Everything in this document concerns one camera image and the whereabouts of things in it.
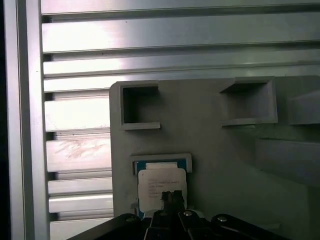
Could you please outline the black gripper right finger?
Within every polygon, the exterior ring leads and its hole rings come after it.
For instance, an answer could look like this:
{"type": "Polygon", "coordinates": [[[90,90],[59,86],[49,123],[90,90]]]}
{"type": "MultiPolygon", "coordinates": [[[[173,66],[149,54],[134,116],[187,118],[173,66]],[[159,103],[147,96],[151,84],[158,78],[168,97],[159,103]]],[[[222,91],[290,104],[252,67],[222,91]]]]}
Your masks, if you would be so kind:
{"type": "Polygon", "coordinates": [[[228,214],[210,221],[185,208],[181,190],[174,191],[174,211],[188,240],[283,240],[284,237],[228,214]]]}

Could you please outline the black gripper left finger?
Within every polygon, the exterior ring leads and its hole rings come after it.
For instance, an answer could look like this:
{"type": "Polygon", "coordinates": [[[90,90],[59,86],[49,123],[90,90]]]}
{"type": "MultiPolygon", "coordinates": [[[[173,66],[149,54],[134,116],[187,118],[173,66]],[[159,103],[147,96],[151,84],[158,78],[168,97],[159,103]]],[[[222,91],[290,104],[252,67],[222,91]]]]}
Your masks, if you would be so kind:
{"type": "Polygon", "coordinates": [[[163,192],[162,209],[140,219],[132,213],[119,215],[86,232],[87,240],[166,240],[171,237],[173,193],[163,192]]]}

